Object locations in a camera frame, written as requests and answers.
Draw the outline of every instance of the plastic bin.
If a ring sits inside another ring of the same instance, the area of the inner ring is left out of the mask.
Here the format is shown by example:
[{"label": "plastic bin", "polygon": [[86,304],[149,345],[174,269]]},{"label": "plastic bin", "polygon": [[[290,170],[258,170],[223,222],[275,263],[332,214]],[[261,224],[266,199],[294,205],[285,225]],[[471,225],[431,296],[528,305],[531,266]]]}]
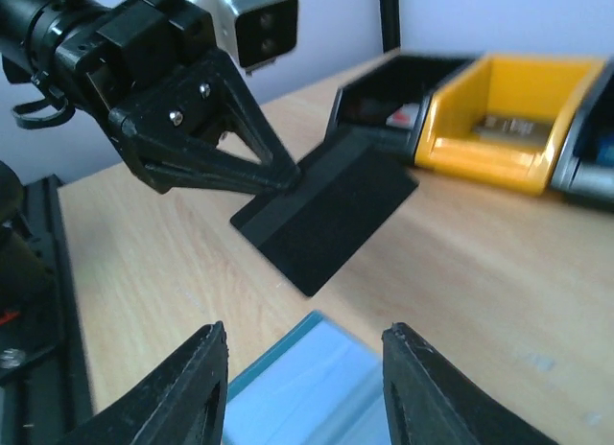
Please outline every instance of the plastic bin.
[{"label": "plastic bin", "polygon": [[614,209],[614,60],[578,109],[551,186],[570,201]]},{"label": "plastic bin", "polygon": [[415,164],[541,194],[605,62],[504,55],[477,60],[434,95]]},{"label": "plastic bin", "polygon": [[[473,60],[410,54],[389,59],[338,90],[326,137],[338,127],[361,129],[379,151],[413,163],[433,93]],[[395,121],[403,107],[409,113]]]}]

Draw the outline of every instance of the red component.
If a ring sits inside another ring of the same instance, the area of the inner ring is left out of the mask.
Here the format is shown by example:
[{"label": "red component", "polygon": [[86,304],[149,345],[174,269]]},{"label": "red component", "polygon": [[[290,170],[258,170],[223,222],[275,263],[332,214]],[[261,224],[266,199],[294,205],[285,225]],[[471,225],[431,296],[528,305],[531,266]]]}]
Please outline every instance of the red component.
[{"label": "red component", "polygon": [[18,317],[19,313],[17,311],[5,311],[4,315],[0,316],[0,325],[9,323],[11,320],[15,320]]},{"label": "red component", "polygon": [[410,116],[408,116],[403,111],[398,110],[394,114],[392,114],[392,120],[394,120],[394,122],[397,122],[397,123],[400,122],[402,124],[409,124],[410,123]]}]

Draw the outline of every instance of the blue object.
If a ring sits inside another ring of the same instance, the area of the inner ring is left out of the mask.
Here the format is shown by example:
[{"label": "blue object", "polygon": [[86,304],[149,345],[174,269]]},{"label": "blue object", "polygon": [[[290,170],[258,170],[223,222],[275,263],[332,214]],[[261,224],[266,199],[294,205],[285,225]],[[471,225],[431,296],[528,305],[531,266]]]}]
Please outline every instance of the blue object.
[{"label": "blue object", "polygon": [[390,445],[380,358],[321,313],[228,387],[225,445]]},{"label": "blue object", "polygon": [[596,163],[605,167],[614,167],[614,132],[600,138]]}]

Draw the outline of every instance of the white wall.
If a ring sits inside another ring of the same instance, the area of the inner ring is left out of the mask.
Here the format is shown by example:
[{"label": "white wall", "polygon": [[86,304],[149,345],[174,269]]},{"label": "white wall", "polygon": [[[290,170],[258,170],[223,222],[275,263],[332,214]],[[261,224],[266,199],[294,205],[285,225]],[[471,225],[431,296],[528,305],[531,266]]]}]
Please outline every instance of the white wall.
[{"label": "white wall", "polygon": [[400,0],[403,48],[611,55],[614,0]]},{"label": "white wall", "polygon": [[[113,6],[122,0],[98,0]],[[379,0],[299,0],[296,49],[247,78],[265,103],[381,54]],[[29,85],[10,86],[0,75],[0,159],[24,183],[50,174],[69,182],[120,161],[94,121],[78,113],[68,124],[37,131],[19,129],[13,105],[37,99]]]}]

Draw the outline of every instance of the black storage bin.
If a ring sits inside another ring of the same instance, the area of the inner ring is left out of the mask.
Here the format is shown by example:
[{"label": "black storage bin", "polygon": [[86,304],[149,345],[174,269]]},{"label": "black storage bin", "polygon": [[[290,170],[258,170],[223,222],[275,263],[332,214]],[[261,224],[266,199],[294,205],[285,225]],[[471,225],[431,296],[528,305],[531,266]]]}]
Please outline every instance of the black storage bin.
[{"label": "black storage bin", "polygon": [[[475,59],[410,54],[389,59],[338,90],[326,138],[338,127],[361,129],[376,149],[413,164],[433,94]],[[402,107],[411,112],[409,123],[392,117]]]},{"label": "black storage bin", "polygon": [[614,210],[614,59],[576,112],[551,187],[570,202]]}]

